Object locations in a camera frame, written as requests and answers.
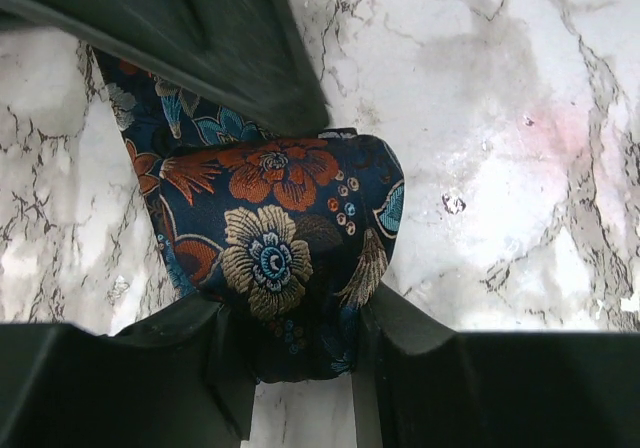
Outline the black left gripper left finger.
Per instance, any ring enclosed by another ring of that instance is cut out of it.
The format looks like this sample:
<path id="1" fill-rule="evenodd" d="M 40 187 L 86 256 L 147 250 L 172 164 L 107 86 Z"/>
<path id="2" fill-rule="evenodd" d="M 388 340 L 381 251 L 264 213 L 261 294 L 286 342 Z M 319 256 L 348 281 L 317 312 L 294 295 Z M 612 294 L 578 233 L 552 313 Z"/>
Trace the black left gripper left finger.
<path id="1" fill-rule="evenodd" d="M 236 320 L 196 295 L 113 336 L 1 327 L 5 447 L 237 447 L 254 395 Z"/>

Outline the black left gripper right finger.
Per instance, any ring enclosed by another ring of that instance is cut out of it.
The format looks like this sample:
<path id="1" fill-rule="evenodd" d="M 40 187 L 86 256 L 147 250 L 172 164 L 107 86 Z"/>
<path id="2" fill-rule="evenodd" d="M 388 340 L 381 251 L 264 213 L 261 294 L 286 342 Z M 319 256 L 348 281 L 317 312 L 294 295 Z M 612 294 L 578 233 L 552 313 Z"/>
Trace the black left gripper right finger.
<path id="1" fill-rule="evenodd" d="M 634 333 L 457 332 L 392 289 L 360 314 L 361 447 L 635 447 Z"/>

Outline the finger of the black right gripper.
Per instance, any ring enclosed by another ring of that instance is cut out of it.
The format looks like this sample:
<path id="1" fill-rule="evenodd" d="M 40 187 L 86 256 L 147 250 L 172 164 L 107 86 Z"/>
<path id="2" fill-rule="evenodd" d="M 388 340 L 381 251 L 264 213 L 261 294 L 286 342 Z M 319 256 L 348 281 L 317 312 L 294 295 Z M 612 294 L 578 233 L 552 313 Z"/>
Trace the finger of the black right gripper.
<path id="1" fill-rule="evenodd" d="M 281 136 L 330 122 L 288 0 L 1 0 L 1 27 L 52 26 Z"/>

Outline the navy floral tie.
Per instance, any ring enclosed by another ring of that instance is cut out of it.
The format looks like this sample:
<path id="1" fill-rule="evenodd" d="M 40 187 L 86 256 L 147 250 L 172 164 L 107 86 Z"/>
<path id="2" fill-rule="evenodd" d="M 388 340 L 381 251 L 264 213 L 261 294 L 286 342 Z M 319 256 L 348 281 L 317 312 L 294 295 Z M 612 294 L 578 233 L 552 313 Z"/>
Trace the navy floral tie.
<path id="1" fill-rule="evenodd" d="M 171 282 L 228 306 L 262 382 L 352 371 L 361 308 L 388 269 L 404 174 L 349 128 L 283 138 L 95 54 Z"/>

